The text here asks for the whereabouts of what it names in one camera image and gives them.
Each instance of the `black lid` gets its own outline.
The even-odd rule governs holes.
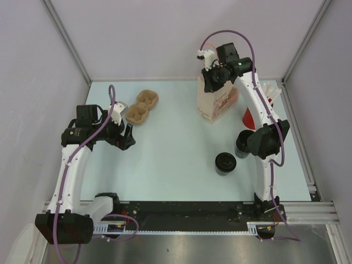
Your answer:
[[[236,140],[236,147],[245,153],[249,153],[247,139],[254,133],[252,130],[243,130]]]
[[[231,172],[236,168],[236,165],[235,157],[227,152],[220,153],[215,159],[215,166],[221,172]]]

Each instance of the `table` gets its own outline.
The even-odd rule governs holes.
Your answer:
[[[252,201],[256,189],[255,158],[237,158],[236,169],[225,177],[215,172],[221,152],[234,155],[238,134],[246,129],[246,104],[238,103],[213,124],[196,111],[196,81],[93,82],[87,104],[107,109],[108,86],[117,101],[136,102],[140,91],[159,95],[146,122],[133,127],[136,145],[126,151],[98,142],[88,162],[81,200],[101,192],[114,192],[122,201]],[[286,119],[280,98],[274,104]],[[285,140],[285,165],[276,168],[282,201],[310,201],[310,195],[291,131]]]

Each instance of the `metal frame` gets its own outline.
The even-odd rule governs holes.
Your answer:
[[[66,45],[69,53],[71,54],[73,60],[76,62],[79,67],[85,81],[88,83],[89,87],[92,83],[86,68],[84,67],[83,62],[81,61],[77,50],[75,49],[70,37],[68,36],[53,4],[50,0],[41,0],[45,10],[47,11],[49,17],[51,18],[53,25],[57,29],[60,37],[62,38],[64,44]],[[293,69],[296,67],[300,57],[304,53],[306,47],[308,46],[310,40],[312,39],[314,33],[319,27],[324,15],[326,14],[329,6],[331,5],[332,0],[324,0],[320,6],[319,11],[317,12],[314,20],[306,33],[300,47],[298,48],[293,60],[290,63],[287,71],[285,72],[282,81],[278,81],[278,86],[283,88],[282,99],[284,102],[284,107],[287,113],[288,118],[291,123],[291,130],[294,135],[294,140],[298,149],[299,157],[301,160],[301,164],[304,170],[305,178],[309,187],[309,191],[311,193],[312,200],[315,201],[317,197],[318,201],[321,201],[321,194],[318,192],[316,186],[316,179],[313,174],[312,166],[310,164],[308,154],[306,151],[306,147],[301,136],[301,132],[297,123],[296,116],[294,114],[293,108],[290,103],[290,99],[286,90],[286,82],[289,79]],[[85,206],[89,204],[89,201],[81,201],[81,205]],[[281,202],[285,206],[287,220],[289,224],[325,224],[331,244],[335,253],[335,257],[338,263],[350,263],[352,260],[349,249],[347,247],[346,241],[344,239],[344,235],[339,223],[338,216],[336,214],[334,205],[332,202]],[[249,226],[258,224],[256,222],[249,222]],[[162,232],[147,232],[147,234],[163,234]],[[43,238],[43,236],[39,235],[36,243],[36,248],[33,254],[33,258],[31,263],[41,263],[45,247],[47,245],[47,241]]]

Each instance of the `brown cup holder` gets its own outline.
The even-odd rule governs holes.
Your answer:
[[[126,114],[126,119],[128,122],[141,125],[148,116],[148,107],[145,103],[132,104]]]
[[[153,109],[158,100],[158,94],[151,90],[143,90],[137,96],[137,103],[145,103],[147,105],[148,110]]]

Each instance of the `white tabletop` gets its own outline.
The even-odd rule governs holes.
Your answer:
[[[159,102],[146,122],[133,127],[136,145],[126,151],[98,142],[88,162],[81,200],[102,192],[117,193],[122,201],[252,201],[256,188],[255,159],[237,158],[236,169],[225,177],[215,172],[221,152],[234,155],[238,134],[246,129],[243,98],[214,124],[196,111],[196,81],[93,82],[87,104],[107,109],[108,86],[117,101],[135,103],[149,89]],[[280,98],[274,104],[286,119]],[[310,195],[291,131],[285,140],[285,165],[276,168],[282,201],[310,201]]]

